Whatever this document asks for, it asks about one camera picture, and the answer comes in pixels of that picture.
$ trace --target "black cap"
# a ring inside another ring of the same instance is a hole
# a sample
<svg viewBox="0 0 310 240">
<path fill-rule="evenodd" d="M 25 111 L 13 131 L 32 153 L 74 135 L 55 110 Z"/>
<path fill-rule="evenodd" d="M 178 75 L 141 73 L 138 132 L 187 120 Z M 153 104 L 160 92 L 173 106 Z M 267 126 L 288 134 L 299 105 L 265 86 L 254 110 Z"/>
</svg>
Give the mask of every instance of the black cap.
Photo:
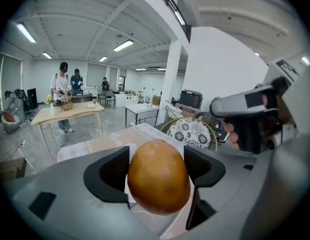
<svg viewBox="0 0 310 240">
<path fill-rule="evenodd" d="M 60 70 L 63 70 L 63 69 L 68 69 L 69 65 L 67 64 L 67 62 L 62 62 L 59 66 L 59 69 Z"/>
<path fill-rule="evenodd" d="M 9 96 L 11 94 L 11 92 L 9 90 L 5 91 L 5 99 L 7 96 Z"/>
</svg>

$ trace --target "white table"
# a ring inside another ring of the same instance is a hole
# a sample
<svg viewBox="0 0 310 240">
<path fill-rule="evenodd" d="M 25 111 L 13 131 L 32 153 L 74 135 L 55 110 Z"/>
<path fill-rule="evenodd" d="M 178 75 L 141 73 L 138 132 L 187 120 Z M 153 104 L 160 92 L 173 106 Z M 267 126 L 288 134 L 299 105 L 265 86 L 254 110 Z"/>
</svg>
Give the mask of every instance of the white table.
<svg viewBox="0 0 310 240">
<path fill-rule="evenodd" d="M 99 88 L 98 87 L 83 87 L 83 92 L 92 94 L 93 97 L 97 97 L 97 94 L 99 93 Z"/>
<path fill-rule="evenodd" d="M 139 97 L 133 94 L 115 94 L 116 104 L 115 107 L 124 107 L 128 104 L 137 104 L 139 101 Z"/>
<path fill-rule="evenodd" d="M 156 118 L 155 119 L 155 125 L 156 125 L 157 116 L 159 114 L 159 109 L 160 108 L 158 106 L 154 106 L 154 105 L 150 105 L 150 104 L 146 104 L 146 103 L 125 105 L 125 128 L 132 126 L 132 125 L 127 126 L 127 110 L 129 110 L 135 114 L 135 124 L 134 125 L 136 126 L 137 122 L 138 122 L 138 114 L 151 112 L 151 111 L 157 111 L 156 115 L 143 118 L 143 120 L 149 119 L 149 118 Z"/>
</svg>

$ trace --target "white t-shirt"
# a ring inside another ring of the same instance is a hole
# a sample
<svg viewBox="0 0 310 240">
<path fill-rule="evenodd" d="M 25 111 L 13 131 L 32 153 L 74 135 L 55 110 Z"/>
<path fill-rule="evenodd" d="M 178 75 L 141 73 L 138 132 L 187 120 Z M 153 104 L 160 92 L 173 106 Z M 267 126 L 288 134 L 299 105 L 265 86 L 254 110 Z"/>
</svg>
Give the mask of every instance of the white t-shirt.
<svg viewBox="0 0 310 240">
<path fill-rule="evenodd" d="M 66 74 L 64 74 L 64 77 L 61 77 L 59 73 L 57 73 L 57 77 L 55 74 L 51 78 L 50 82 L 50 88 L 51 89 L 56 89 L 56 90 L 62 90 L 64 93 L 66 93 L 66 89 L 70 90 L 71 89 L 71 79 L 68 77 L 66 78 Z M 62 100 L 62 98 L 65 98 L 65 95 L 58 97 L 56 93 L 53 94 L 53 99 L 54 101 L 56 100 Z"/>
</svg>

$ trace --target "decorative cushion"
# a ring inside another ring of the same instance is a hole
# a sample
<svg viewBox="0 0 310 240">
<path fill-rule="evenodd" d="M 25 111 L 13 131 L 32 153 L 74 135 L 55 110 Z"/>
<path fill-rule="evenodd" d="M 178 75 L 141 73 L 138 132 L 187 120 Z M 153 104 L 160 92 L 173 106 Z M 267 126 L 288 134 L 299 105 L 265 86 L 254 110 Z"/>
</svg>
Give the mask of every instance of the decorative cushion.
<svg viewBox="0 0 310 240">
<path fill-rule="evenodd" d="M 195 118 L 180 118 L 168 129 L 167 135 L 186 145 L 207 149 L 211 142 L 209 129 Z"/>
</svg>

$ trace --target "white pillar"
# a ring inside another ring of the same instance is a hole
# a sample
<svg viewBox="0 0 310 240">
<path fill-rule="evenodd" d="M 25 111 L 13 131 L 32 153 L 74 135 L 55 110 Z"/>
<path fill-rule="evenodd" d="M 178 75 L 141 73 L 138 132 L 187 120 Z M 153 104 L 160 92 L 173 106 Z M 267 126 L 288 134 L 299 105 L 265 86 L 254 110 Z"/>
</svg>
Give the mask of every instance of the white pillar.
<svg viewBox="0 0 310 240">
<path fill-rule="evenodd" d="M 111 66 L 107 66 L 106 78 L 108 82 L 110 82 L 110 74 L 111 74 Z"/>
<path fill-rule="evenodd" d="M 117 78 L 116 78 L 116 91 L 119 90 L 120 73 L 121 73 L 121 69 L 118 68 L 118 69 L 117 69 Z"/>
<path fill-rule="evenodd" d="M 166 110 L 163 108 L 163 106 L 165 105 L 165 103 L 167 103 L 166 101 L 171 102 L 172 100 L 172 88 L 176 81 L 177 71 L 179 69 L 181 50 L 182 43 L 179 40 L 170 42 L 164 84 L 162 88 L 156 125 L 164 123 L 165 121 Z"/>
</svg>

